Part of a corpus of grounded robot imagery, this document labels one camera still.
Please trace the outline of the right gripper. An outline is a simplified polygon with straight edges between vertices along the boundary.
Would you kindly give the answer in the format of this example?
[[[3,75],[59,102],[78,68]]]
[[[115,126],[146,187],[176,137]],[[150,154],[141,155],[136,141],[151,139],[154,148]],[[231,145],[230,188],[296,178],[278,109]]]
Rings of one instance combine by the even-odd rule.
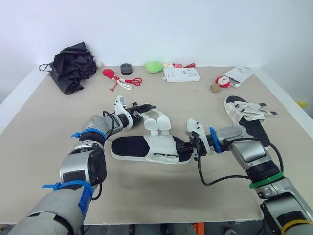
[[[193,153],[194,160],[207,154],[204,142],[199,138],[189,138],[190,142],[180,143],[176,145],[178,153]]]

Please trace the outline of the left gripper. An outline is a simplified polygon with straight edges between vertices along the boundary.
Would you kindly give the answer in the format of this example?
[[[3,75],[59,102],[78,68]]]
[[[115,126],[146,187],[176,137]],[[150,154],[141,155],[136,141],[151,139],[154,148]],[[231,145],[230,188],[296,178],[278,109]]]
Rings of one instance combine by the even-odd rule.
[[[143,117],[140,115],[140,113],[146,113],[155,108],[156,106],[151,104],[143,104],[136,106],[136,108],[131,108],[130,114],[133,120],[133,124],[139,124],[143,120]]]

